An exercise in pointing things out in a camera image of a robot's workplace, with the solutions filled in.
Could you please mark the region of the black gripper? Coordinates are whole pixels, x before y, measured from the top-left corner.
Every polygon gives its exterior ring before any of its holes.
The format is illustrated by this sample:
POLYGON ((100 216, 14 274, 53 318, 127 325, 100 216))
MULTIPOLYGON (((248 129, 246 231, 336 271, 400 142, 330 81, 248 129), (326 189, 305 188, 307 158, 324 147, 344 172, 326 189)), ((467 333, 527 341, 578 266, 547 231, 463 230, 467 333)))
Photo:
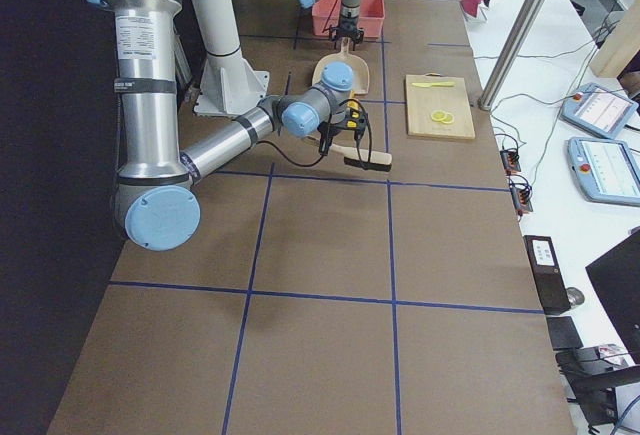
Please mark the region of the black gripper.
POLYGON ((364 30, 358 26, 359 17, 347 17, 341 14, 336 26, 329 28, 329 40, 336 44, 343 38, 351 41, 353 46, 356 47, 364 40, 364 30))
POLYGON ((351 131, 355 147, 360 147, 360 142, 367 129, 367 112, 355 99, 348 99, 340 105, 337 112, 332 113, 327 121, 318 126, 320 133, 320 153, 328 153, 333 143, 333 138, 341 131, 351 131))

